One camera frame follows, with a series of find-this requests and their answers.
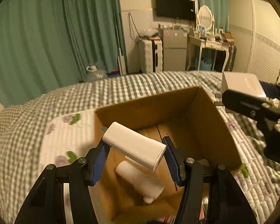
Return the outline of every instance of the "silver bolt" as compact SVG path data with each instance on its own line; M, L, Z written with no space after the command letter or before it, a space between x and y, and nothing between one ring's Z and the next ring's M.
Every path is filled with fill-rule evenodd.
M54 168L54 164L48 164L47 166L46 166L46 169L47 170L51 170L51 169L53 169Z
M188 158L186 159L186 162L187 162L187 163L194 163L195 160L194 160L193 158L191 158L191 157L188 157Z
M252 116L252 118L254 118L256 116L256 111L255 110L251 111L250 115Z
M280 124L275 124L274 128L277 132L280 132Z
M218 165L218 168L219 168L220 170L225 170L225 169L226 169L226 166L225 166L224 164L219 164L219 165Z
M80 157L79 159L78 159L78 163L80 163L80 164L83 164L83 163L85 163L86 162L86 158L85 157Z
M262 103L261 106L266 109L268 109L270 107L270 105L268 103Z

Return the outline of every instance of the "mirror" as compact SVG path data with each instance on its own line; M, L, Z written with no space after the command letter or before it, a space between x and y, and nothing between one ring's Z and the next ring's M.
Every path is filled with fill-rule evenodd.
M205 31L212 28L213 15L208 6L202 6L197 14L198 25L204 26Z

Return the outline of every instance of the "television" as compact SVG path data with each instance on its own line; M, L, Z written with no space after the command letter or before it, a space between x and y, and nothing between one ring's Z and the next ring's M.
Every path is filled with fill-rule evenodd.
M155 0L157 17L195 21L195 2L191 0Z

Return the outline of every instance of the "white wardrobe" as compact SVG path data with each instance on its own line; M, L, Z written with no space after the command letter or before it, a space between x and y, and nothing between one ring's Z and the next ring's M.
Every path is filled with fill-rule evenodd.
M237 55L233 71L280 82L280 18L266 0L229 0L229 29Z

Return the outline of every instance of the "checkered bedspread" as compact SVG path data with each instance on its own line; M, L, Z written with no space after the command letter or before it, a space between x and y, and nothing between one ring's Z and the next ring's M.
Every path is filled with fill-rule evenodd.
M53 118L196 85L217 93L221 80L221 73L206 71L127 75L60 88L24 105L4 109L0 115L0 215L8 224L15 221L38 177L41 141ZM227 114L224 107L217 109L249 172L249 176L238 172L235 179L258 222L263 223L280 194L280 164L264 157L263 135L253 120Z

